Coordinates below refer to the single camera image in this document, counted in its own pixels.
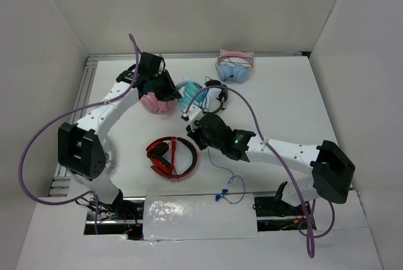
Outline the light blue cat-ear headphones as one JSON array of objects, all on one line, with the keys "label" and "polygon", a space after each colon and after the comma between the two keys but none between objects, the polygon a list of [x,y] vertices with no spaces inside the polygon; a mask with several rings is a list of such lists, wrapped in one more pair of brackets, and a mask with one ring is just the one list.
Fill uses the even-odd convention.
[{"label": "light blue cat-ear headphones", "polygon": [[221,81],[244,82],[254,66],[254,52],[221,49],[215,68]]}]

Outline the red and black headphones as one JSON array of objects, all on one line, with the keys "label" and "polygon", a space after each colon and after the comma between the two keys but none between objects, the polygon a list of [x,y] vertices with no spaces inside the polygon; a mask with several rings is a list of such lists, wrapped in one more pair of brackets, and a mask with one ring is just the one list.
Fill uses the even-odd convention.
[{"label": "red and black headphones", "polygon": [[[179,174],[175,166],[176,149],[178,144],[184,145],[191,153],[190,166]],[[193,172],[198,162],[198,153],[195,146],[181,137],[162,137],[150,143],[146,149],[146,156],[152,162],[151,169],[166,179],[182,179]]]}]

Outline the white headphones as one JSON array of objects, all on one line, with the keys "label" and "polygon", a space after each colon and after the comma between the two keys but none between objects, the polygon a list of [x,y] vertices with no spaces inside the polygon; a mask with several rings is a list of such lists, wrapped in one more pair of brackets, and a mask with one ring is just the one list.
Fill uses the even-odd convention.
[{"label": "white headphones", "polygon": [[109,137],[105,137],[105,139],[102,142],[102,147],[106,156],[105,171],[108,174],[110,174],[115,167],[115,161],[116,161],[115,147]]}]

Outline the pink gaming headphones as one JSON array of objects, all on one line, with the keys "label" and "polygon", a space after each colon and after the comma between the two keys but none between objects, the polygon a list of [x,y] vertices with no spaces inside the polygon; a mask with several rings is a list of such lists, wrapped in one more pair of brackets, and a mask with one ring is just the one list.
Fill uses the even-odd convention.
[{"label": "pink gaming headphones", "polygon": [[147,93],[140,99],[143,107],[153,114],[167,114],[172,112],[176,107],[175,100],[173,101],[160,101],[154,93]]}]

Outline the teal cat-ear headphones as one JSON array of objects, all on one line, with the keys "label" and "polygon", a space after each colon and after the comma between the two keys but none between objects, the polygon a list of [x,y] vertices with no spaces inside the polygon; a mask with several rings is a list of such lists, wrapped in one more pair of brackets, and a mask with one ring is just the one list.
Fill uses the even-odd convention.
[{"label": "teal cat-ear headphones", "polygon": [[196,94],[204,87],[205,85],[193,80],[189,74],[185,74],[181,82],[177,83],[177,90],[184,89],[183,97],[179,102],[179,107],[182,113],[187,109],[193,98],[193,104],[199,107],[203,112],[210,110],[213,101],[218,98],[220,91],[219,89],[207,89],[196,96]]}]

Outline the white taped cover sheet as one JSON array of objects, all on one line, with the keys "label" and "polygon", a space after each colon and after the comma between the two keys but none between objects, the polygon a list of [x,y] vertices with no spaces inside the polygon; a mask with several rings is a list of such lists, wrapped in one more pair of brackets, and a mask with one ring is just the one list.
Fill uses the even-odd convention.
[{"label": "white taped cover sheet", "polygon": [[143,214],[145,240],[248,239],[258,236],[254,196],[231,204],[212,195],[148,195]]}]

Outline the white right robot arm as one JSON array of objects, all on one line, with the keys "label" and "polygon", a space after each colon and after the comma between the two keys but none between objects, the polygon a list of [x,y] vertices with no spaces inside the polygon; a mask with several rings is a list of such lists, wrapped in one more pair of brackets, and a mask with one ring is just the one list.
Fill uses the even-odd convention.
[{"label": "white right robot arm", "polygon": [[287,165],[304,174],[295,183],[282,183],[278,188],[275,208],[290,214],[302,200],[322,198],[335,204],[347,201],[355,165],[334,142],[303,145],[274,139],[261,139],[254,132],[231,129],[212,113],[183,115],[186,133],[199,147],[219,150],[229,159]]}]

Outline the black wired headphones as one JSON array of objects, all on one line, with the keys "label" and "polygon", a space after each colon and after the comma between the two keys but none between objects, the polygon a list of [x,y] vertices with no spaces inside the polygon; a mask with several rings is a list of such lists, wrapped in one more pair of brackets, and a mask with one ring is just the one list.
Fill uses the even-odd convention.
[{"label": "black wired headphones", "polygon": [[208,89],[206,93],[206,103],[203,109],[203,113],[213,113],[224,110],[224,105],[228,99],[227,86],[216,79],[207,79],[204,83],[206,87],[210,86],[220,86],[220,88]]}]

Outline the metal base rail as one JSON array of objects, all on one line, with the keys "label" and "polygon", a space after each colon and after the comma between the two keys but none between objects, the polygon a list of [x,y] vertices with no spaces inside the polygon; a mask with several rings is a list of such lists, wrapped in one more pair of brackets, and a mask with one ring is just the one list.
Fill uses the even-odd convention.
[{"label": "metal base rail", "polygon": [[261,232],[305,230],[301,206],[290,206],[273,195],[245,194],[225,198],[179,195],[126,198],[126,209],[113,215],[95,212],[90,204],[84,234],[126,235],[130,240],[247,239]]}]

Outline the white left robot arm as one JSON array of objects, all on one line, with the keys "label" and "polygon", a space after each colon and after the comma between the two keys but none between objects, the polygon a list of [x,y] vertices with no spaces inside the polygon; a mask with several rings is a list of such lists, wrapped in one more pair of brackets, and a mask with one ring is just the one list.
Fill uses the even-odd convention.
[{"label": "white left robot arm", "polygon": [[125,204],[122,191],[106,170],[103,142],[124,112],[148,93],[154,93],[162,102],[181,96],[164,59],[142,52],[139,61],[116,78],[102,101],[75,123],[63,123],[58,130],[59,164],[96,195],[102,212],[111,219],[123,214]]}]

